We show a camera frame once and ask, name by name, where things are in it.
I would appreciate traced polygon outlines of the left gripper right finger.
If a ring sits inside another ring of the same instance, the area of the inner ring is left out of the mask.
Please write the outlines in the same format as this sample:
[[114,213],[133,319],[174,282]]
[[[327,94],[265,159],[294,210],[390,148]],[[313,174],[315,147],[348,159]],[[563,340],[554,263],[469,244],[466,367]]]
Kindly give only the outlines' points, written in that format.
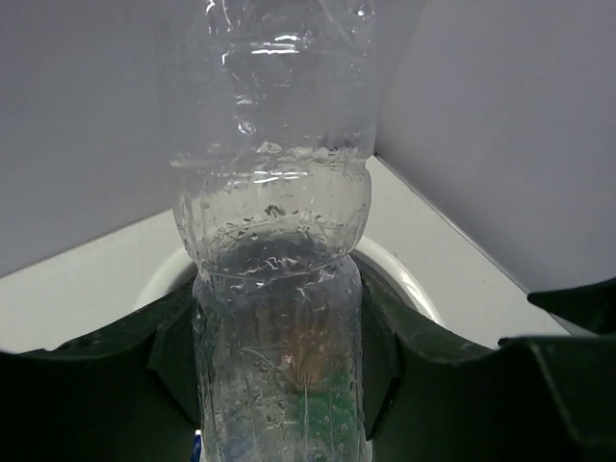
[[573,335],[456,335],[402,300],[375,264],[363,284],[365,428],[377,461],[611,461],[615,283],[538,292]]

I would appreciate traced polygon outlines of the blue label water bottle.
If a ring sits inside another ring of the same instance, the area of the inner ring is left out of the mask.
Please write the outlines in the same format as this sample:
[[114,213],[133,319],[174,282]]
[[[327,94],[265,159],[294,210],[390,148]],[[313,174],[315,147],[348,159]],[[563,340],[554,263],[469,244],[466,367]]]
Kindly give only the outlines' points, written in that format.
[[192,444],[192,456],[191,462],[206,462],[204,440],[200,430],[197,430],[194,434]]

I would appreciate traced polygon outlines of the clear crushed plastic bottle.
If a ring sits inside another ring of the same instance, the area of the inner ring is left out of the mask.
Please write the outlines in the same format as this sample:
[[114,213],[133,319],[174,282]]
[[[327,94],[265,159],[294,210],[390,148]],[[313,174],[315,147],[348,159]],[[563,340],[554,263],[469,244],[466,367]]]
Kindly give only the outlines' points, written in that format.
[[369,1],[165,1],[173,214],[208,461],[364,461]]

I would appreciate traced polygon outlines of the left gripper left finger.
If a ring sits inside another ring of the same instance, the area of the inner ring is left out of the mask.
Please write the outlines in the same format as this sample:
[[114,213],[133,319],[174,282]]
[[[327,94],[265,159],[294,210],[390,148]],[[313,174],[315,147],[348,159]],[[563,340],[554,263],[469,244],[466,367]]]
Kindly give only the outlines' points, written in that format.
[[53,349],[1,355],[4,461],[189,461],[193,286]]

